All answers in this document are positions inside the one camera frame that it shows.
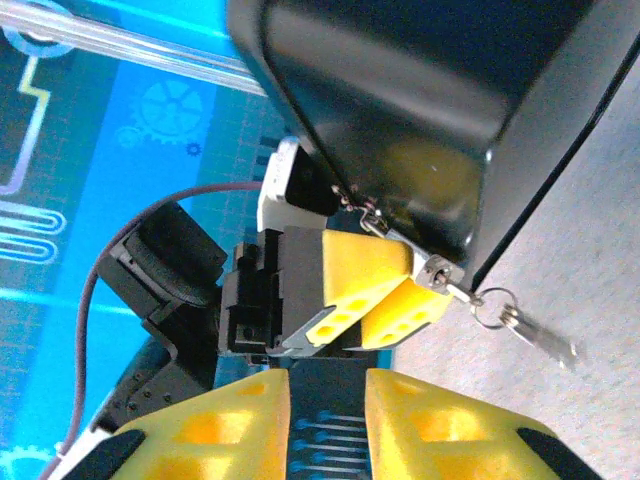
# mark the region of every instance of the hole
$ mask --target hole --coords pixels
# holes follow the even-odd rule
[[[411,317],[411,321],[414,323],[422,323],[424,322],[429,315],[427,312],[418,312],[413,317]]]
[[[251,412],[191,415],[174,441],[192,445],[236,444],[251,424],[252,417]]]
[[[257,383],[241,390],[238,395],[262,395],[266,390],[263,383]]]
[[[333,333],[333,327],[321,327],[316,332],[319,337],[328,337]]]
[[[465,410],[416,412],[410,418],[425,442],[473,442],[487,439],[477,418]]]
[[[445,268],[438,270],[433,276],[433,284],[436,286],[442,285],[444,282],[446,282],[447,278],[449,278],[448,273],[448,269]]]
[[[349,304],[347,310],[351,312],[358,312],[367,306],[366,300],[354,300]]]
[[[334,323],[347,323],[349,320],[351,320],[351,317],[349,315],[345,315],[344,313],[339,313],[338,315],[335,315],[333,317]]]
[[[242,336],[244,337],[245,340],[250,341],[253,338],[253,328],[245,327],[242,330]]]

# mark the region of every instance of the metal key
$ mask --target metal key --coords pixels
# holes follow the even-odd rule
[[[575,343],[544,328],[522,310],[508,303],[500,314],[500,321],[518,338],[545,352],[562,368],[575,369],[578,362]]]

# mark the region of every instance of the yellow foam pad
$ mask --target yellow foam pad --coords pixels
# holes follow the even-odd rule
[[[284,480],[289,377],[273,369],[138,418],[147,438],[114,480]]]
[[[362,319],[362,347],[393,345],[427,323],[438,321],[452,298],[406,279]]]
[[[558,480],[516,430],[528,417],[389,370],[367,372],[374,480]]]
[[[402,242],[354,233],[322,232],[324,304],[335,310],[307,332],[326,345],[367,314],[411,273],[411,249]]]

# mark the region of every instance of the gray carpet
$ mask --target gray carpet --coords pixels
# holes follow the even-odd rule
[[[640,62],[492,270],[541,323],[583,344],[576,373],[453,305],[396,370],[534,417],[607,479],[640,478]]]

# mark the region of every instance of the blue mat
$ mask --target blue mat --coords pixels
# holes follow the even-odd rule
[[[76,308],[104,244],[169,193],[262,179],[285,129],[266,98],[78,50],[27,56],[5,37],[0,478],[30,480],[68,426]],[[256,202],[257,193],[232,193],[183,206],[229,251],[255,238]],[[98,285],[89,323],[85,420],[145,339],[139,323]],[[227,368],[230,378],[249,373],[238,368]]]

